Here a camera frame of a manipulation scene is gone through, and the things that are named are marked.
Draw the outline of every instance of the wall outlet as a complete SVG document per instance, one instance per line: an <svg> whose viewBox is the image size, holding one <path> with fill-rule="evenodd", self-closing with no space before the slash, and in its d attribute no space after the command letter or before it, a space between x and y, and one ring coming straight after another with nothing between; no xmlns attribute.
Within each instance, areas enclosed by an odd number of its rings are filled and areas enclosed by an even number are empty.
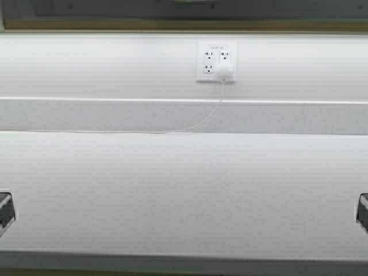
<svg viewBox="0 0 368 276"><path fill-rule="evenodd" d="M220 82L216 69L225 65L234 72L227 82L235 82L237 71L237 43L198 43L197 81Z"/></svg>

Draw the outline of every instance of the charging cable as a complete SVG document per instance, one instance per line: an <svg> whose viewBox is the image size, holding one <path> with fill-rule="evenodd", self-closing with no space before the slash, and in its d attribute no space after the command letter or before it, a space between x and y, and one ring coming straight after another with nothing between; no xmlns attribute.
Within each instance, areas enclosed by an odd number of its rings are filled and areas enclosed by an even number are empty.
<svg viewBox="0 0 368 276"><path fill-rule="evenodd" d="M218 104L215 108L211 111L211 113L206 116L202 121L199 123L192 125L188 128L182 129L168 129L163 131L140 131L140 130L129 130L129 131L73 131L73 130L40 130L40 129L28 129L24 130L25 132L61 132L61 133L141 133L141 134L178 134L178 133L187 133L193 129L197 129L200 126L204 125L207 121L209 121L213 115L218 111L220 108L224 98L225 98L225 83L229 78L233 78L233 71L230 67L220 66L216 71L215 74L221 80L221 96L218 101Z"/></svg>

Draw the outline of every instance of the white panel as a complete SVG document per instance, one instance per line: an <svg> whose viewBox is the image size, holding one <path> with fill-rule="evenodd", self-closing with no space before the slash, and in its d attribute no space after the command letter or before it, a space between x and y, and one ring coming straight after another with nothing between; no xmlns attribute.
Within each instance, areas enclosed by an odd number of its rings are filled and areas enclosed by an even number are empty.
<svg viewBox="0 0 368 276"><path fill-rule="evenodd" d="M368 137L3 133L1 251L368 261Z"/></svg>
<svg viewBox="0 0 368 276"><path fill-rule="evenodd" d="M206 118L215 101L0 100L0 129L12 131L174 131ZM368 134L368 104L224 101L190 132Z"/></svg>
<svg viewBox="0 0 368 276"><path fill-rule="evenodd" d="M197 43L239 43L227 97L367 100L368 36L331 34L3 34L0 96L216 97L196 82Z"/></svg>

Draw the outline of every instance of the white power adapter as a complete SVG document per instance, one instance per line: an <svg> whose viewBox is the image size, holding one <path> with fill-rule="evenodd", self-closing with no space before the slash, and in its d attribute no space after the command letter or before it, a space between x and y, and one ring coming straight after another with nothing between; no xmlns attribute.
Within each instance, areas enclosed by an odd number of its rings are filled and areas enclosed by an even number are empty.
<svg viewBox="0 0 368 276"><path fill-rule="evenodd" d="M226 82L229 79L234 79L235 72L232 64L219 64L215 69L214 73L216 77L221 79L221 82Z"/></svg>

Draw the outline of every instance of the cord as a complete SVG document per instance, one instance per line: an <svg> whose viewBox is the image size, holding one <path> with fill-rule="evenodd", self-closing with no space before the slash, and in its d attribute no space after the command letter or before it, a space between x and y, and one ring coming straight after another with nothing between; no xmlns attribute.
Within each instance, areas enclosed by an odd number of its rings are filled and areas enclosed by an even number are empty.
<svg viewBox="0 0 368 276"><path fill-rule="evenodd" d="M224 98L225 98L225 82L226 78L221 78L221 98L218 101L216 107L212 110L212 112L205 117L202 121L198 124L190 126L188 128L182 129L168 129L163 131L140 131L140 130L129 130L129 131L73 131L73 130L41 130L41 129L28 129L24 130L23 132L59 132L59 133L140 133L140 134L179 134L179 133L187 133L187 131L196 129L210 120L213 115L218 111L220 108ZM22 132L18 130L8 130L8 131L15 131L15 132Z"/></svg>

